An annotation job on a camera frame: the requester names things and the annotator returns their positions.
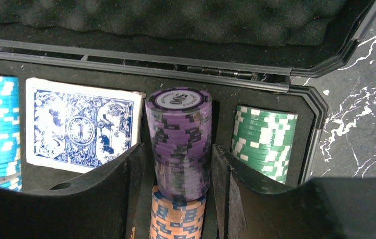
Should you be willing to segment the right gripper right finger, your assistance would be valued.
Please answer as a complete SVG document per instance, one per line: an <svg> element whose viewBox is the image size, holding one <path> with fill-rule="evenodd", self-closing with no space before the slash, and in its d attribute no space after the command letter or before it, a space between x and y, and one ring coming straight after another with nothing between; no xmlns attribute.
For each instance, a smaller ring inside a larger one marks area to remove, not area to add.
<svg viewBox="0 0 376 239"><path fill-rule="evenodd" d="M376 239L376 178L279 183L213 145L222 239Z"/></svg>

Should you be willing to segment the blue playing card deck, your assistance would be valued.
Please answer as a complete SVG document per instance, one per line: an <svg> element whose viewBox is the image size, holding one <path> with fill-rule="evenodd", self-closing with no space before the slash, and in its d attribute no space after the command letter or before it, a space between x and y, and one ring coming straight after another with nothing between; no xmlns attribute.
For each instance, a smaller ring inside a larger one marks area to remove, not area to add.
<svg viewBox="0 0 376 239"><path fill-rule="evenodd" d="M26 161L77 173L106 164L139 143L145 96L27 79Z"/></svg>

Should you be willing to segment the purple poker chip stack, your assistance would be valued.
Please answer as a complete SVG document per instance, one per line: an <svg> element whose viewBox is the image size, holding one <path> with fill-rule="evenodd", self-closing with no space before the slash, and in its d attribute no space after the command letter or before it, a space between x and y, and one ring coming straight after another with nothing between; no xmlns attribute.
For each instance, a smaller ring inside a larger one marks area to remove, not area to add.
<svg viewBox="0 0 376 239"><path fill-rule="evenodd" d="M196 200L209 189L212 97L205 90L174 87L145 101L160 192L170 200Z"/></svg>

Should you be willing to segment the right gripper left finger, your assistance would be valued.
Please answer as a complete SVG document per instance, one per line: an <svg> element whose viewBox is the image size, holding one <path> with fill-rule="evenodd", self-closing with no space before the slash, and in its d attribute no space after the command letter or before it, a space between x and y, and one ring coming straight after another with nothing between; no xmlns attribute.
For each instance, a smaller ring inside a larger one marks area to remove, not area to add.
<svg viewBox="0 0 376 239"><path fill-rule="evenodd" d="M0 239L128 239L146 162L139 143L48 190L0 187Z"/></svg>

